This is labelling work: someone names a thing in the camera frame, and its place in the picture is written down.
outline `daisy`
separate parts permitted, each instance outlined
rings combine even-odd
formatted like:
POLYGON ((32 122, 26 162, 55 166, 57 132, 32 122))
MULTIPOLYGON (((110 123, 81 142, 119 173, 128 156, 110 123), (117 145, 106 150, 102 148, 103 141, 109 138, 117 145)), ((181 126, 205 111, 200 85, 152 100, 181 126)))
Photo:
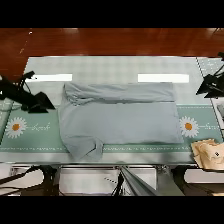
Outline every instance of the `daisy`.
POLYGON ((180 119, 180 128, 181 128, 181 134, 185 135, 185 137, 193 138, 198 135, 198 124, 197 121, 194 120, 194 118, 190 117, 182 117, 180 119))
POLYGON ((8 122, 6 126, 6 135, 8 138, 17 138, 26 130, 26 121, 21 117, 15 117, 8 122))

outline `table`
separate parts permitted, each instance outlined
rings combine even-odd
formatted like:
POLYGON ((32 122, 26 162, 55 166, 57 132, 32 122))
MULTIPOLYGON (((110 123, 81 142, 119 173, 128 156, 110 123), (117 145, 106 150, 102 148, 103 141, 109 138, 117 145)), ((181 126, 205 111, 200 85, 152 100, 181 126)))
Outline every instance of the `table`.
MULTIPOLYGON (((111 84, 136 83, 138 81, 138 73, 189 75, 189 83, 174 84, 177 98, 176 103, 180 118, 185 114, 185 116, 190 118, 197 118, 200 130, 202 130, 201 135, 198 135, 195 139, 186 138, 187 145, 170 147, 158 147, 155 145, 106 145, 103 158, 97 164, 192 164, 194 160, 190 148, 191 141, 207 138, 216 138, 218 142, 223 141, 211 100, 204 99, 203 95, 195 95, 203 81, 198 59, 195 57, 30 57, 25 72, 31 70, 37 75, 73 74, 72 80, 75 82, 111 84)), ((28 84, 33 94, 43 91, 49 96, 56 107, 60 105, 64 82, 28 84)), ((12 102, 7 101, 6 103, 10 106, 12 102)), ((0 130, 2 133, 4 132, 3 129, 7 119, 9 118, 9 121, 11 121, 14 117, 23 117, 29 121, 31 124, 29 125, 29 133, 33 131, 35 134, 29 134, 27 137, 23 134, 21 138, 8 139, 4 133, 0 147, 0 162, 32 164, 74 163, 72 156, 66 151, 63 144, 60 143, 56 111, 50 112, 47 115, 29 115, 23 111, 13 111, 11 114, 6 113, 0 121, 0 130)))

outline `beige object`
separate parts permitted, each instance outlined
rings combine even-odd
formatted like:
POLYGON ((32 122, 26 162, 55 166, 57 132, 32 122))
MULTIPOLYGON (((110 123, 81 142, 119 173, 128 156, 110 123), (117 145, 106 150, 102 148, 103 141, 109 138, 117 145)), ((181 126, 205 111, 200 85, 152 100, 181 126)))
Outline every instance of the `beige object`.
POLYGON ((214 139, 191 144, 194 159, 200 168, 224 170, 224 143, 217 144, 214 139))

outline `gray metal bar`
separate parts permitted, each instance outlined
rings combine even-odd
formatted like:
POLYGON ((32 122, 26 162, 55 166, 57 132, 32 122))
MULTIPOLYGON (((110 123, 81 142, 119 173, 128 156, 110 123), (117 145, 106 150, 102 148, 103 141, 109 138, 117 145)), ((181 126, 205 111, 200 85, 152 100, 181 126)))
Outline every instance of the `gray metal bar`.
POLYGON ((121 168, 121 174, 133 196, 160 196, 158 191, 130 172, 126 167, 121 168))

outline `wooden floor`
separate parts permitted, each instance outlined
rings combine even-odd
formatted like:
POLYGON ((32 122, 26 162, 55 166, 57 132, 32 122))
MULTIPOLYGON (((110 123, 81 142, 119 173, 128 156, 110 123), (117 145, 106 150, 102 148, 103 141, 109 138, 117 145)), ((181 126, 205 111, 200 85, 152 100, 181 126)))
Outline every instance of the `wooden floor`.
POLYGON ((216 57, 223 28, 0 28, 0 74, 16 80, 30 56, 216 57))

